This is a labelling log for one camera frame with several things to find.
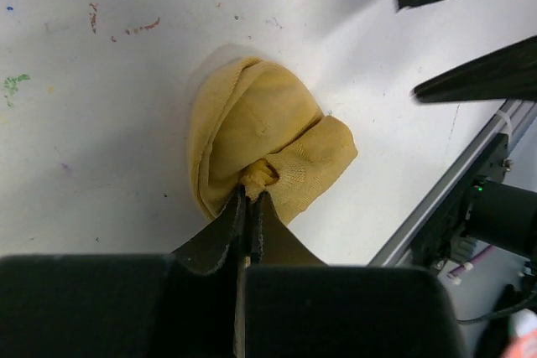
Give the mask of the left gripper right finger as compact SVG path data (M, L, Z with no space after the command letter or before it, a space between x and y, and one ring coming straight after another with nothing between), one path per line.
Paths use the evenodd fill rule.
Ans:
M331 267L253 205L252 264L243 289L246 357L463 357L440 281L412 267Z

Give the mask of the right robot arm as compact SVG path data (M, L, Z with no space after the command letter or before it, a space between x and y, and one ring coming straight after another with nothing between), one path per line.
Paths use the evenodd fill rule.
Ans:
M398 0L400 8L417 8L442 0ZM530 37L466 62L417 85L423 104L536 100L536 38ZM414 244L413 257L433 262L449 235L467 236L534 259L536 257L536 194L502 184L507 154L499 148L507 136L497 135L425 225Z

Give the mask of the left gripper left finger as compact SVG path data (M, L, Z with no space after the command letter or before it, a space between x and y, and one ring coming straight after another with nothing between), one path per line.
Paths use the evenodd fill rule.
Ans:
M3 257L2 356L232 356L245 213L236 188L171 253Z

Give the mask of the mustard yellow sock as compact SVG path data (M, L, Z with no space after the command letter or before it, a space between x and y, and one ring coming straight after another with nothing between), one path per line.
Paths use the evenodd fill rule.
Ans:
M192 193L210 220L241 185L251 201L269 193L280 220L289 224L357 155L349 127L324 114L303 82L273 61L234 60L198 90L188 172Z

